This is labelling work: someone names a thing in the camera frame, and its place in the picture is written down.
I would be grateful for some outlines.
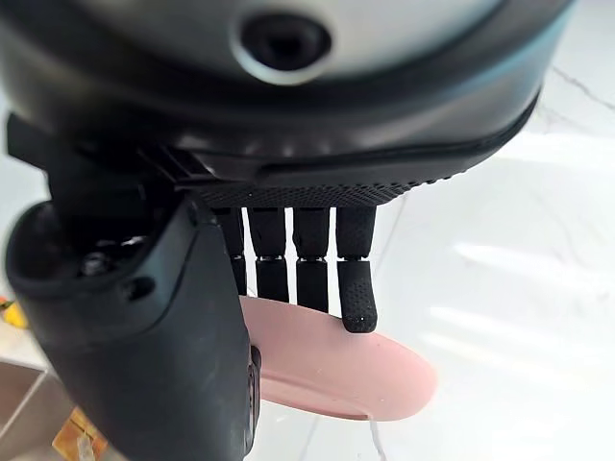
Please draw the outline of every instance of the screw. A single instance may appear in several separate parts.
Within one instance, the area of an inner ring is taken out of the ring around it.
[[[104,253],[95,252],[86,255],[81,271],[86,277],[100,276],[109,270],[110,260]]]

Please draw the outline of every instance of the gray vein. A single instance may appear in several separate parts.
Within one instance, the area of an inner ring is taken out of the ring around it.
[[[596,95],[591,89],[589,89],[589,87],[584,84],[581,80],[576,79],[575,77],[573,77],[572,75],[568,74],[567,72],[563,71],[562,69],[560,69],[559,67],[556,66],[552,66],[551,70],[553,71],[553,73],[555,75],[557,75],[558,77],[560,77],[564,82],[566,82],[568,85],[574,86],[576,89],[578,89],[579,91],[581,91],[585,96],[587,96],[587,98],[589,98],[591,101],[593,101],[596,104],[599,104],[601,106],[603,106],[605,109],[610,110],[611,112],[615,113],[615,104],[606,101],[605,99],[601,98],[600,96]]]
[[[374,269],[374,281],[378,279],[378,275],[381,272],[381,267],[384,264],[384,259],[388,255],[389,247],[391,246],[391,240],[393,240],[393,237],[395,236],[397,232],[397,228],[400,225],[400,221],[402,220],[404,211],[406,210],[406,202],[407,202],[408,195],[409,194],[406,193],[400,199],[402,201],[400,203],[400,210],[397,213],[397,216],[395,217],[395,221],[393,222],[393,226],[391,227],[391,232],[388,234],[388,237],[386,238],[386,243],[384,244],[384,248],[382,249],[381,259],[380,261],[378,261],[378,264],[376,268]]]
[[[543,199],[543,197],[537,191],[531,190],[529,192],[534,202],[537,203],[560,228],[562,235],[564,236],[564,240],[566,241],[566,246],[568,247],[569,255],[572,260],[582,268],[586,267],[586,264],[583,261],[580,253],[578,252],[577,244],[575,243],[575,238],[568,229],[566,222],[559,216],[559,214]]]
[[[574,128],[580,132],[588,133],[589,130],[587,127],[581,125],[579,122],[562,115],[557,110],[546,106],[541,103],[536,108],[536,115],[539,117],[542,116],[543,120],[547,123],[547,132],[551,129],[552,125],[555,123],[562,123],[565,125],[569,125],[571,128]]]
[[[320,423],[320,416],[314,416],[314,421],[311,423],[311,427],[307,432],[306,442],[304,443],[304,447],[301,450],[301,454],[299,455],[299,461],[305,461],[308,456],[308,449],[311,443],[311,440],[314,438],[314,432],[316,432],[316,428]]]

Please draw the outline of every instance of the pink silicone pad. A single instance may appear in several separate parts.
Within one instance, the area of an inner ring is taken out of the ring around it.
[[[349,333],[340,319],[297,305],[242,297],[241,306],[262,355],[265,400],[336,418],[395,421],[433,395],[433,368],[395,341]]]

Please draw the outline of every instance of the camera lens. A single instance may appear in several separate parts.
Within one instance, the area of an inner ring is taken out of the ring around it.
[[[267,14],[244,24],[241,45],[260,64],[291,72],[306,69],[326,57],[332,39],[312,19],[294,14]]]

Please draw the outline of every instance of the black robotic finger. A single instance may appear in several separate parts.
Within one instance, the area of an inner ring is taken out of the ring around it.
[[[257,255],[258,297],[288,303],[286,224],[283,208],[248,208]]]
[[[370,263],[362,260],[370,253],[375,223],[374,206],[337,209],[339,300],[344,327],[351,333],[374,331],[378,321]]]
[[[246,295],[246,258],[243,253],[243,216],[241,215],[241,208],[217,208],[213,212],[224,232],[224,240],[229,257],[231,258],[237,292],[240,295]]]
[[[339,261],[337,277],[344,328],[351,333],[371,333],[378,312],[369,261]]]
[[[329,312],[327,261],[329,208],[295,208],[292,239],[297,249],[297,304]]]

